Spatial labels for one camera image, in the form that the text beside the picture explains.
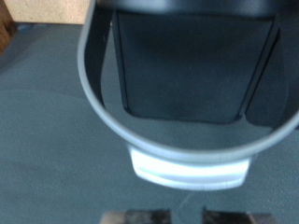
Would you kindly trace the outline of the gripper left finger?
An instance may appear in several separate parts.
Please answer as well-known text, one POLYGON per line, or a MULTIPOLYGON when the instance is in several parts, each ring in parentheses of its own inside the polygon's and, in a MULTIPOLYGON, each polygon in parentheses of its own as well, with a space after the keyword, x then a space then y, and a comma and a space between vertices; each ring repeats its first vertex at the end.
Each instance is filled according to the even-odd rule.
POLYGON ((102 224, 172 224, 169 210, 109 211, 103 214, 102 224))

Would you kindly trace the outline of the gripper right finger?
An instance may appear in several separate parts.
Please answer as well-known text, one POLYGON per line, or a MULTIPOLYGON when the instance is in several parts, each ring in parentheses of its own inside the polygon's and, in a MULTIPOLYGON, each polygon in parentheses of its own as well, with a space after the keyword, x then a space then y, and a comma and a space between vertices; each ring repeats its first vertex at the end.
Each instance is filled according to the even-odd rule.
POLYGON ((202 224, 277 224, 271 214, 249 212, 202 211, 202 224))

